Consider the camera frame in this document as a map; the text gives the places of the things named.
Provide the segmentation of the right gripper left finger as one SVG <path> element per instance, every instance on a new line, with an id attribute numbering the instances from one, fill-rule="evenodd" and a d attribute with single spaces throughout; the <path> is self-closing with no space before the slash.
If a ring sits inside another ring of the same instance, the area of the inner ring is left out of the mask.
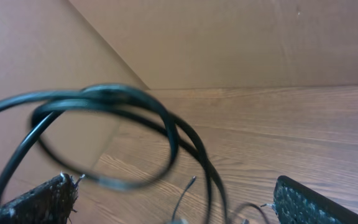
<path id="1" fill-rule="evenodd" d="M 0 207 L 0 224 L 67 224 L 79 183 L 61 173 Z"/>

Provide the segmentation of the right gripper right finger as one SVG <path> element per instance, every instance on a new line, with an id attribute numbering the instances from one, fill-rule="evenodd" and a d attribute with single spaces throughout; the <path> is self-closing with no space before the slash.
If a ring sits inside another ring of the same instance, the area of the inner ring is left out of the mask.
<path id="1" fill-rule="evenodd" d="M 285 176 L 278 177 L 273 209 L 281 224 L 358 224 L 358 214 Z"/>

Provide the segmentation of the black usb cable long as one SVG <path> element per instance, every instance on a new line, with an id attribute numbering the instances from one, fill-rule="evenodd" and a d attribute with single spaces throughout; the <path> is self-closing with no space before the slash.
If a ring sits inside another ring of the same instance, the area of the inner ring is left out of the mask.
<path id="1" fill-rule="evenodd" d="M 180 206 L 180 203 L 183 199 L 183 197 L 185 196 L 186 192 L 189 190 L 189 188 L 194 184 L 194 182 L 196 181 L 196 176 L 193 176 L 190 181 L 188 182 L 188 184 L 186 185 L 186 187 L 184 188 L 183 192 L 181 193 L 179 199 L 178 199 L 178 202 L 176 203 L 175 205 L 175 208 L 173 210 L 173 213 L 172 213 L 172 217 L 171 217 L 171 220 L 170 220 L 170 223 L 184 223 L 183 220 L 178 220 L 176 219 L 176 214 L 177 214 L 177 210 Z"/>

